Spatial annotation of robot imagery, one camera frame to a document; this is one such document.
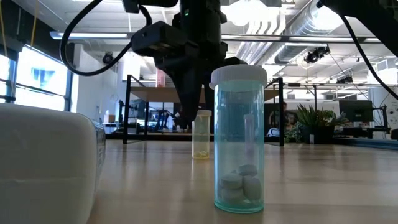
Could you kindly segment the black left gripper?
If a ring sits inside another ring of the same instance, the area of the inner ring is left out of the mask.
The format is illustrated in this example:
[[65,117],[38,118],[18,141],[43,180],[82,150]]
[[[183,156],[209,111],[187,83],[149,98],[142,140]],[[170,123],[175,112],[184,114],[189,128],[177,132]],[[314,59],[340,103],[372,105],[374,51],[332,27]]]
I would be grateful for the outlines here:
[[[205,70],[213,71],[227,65],[244,64],[237,57],[226,58],[227,43],[221,40],[221,25],[227,22],[218,0],[181,0],[180,12],[174,15],[172,26],[181,30],[192,50],[184,47],[176,53],[155,58],[155,66],[171,78],[180,100],[180,125],[195,120]],[[210,132],[214,132],[214,90],[204,90],[206,110],[212,112]]]

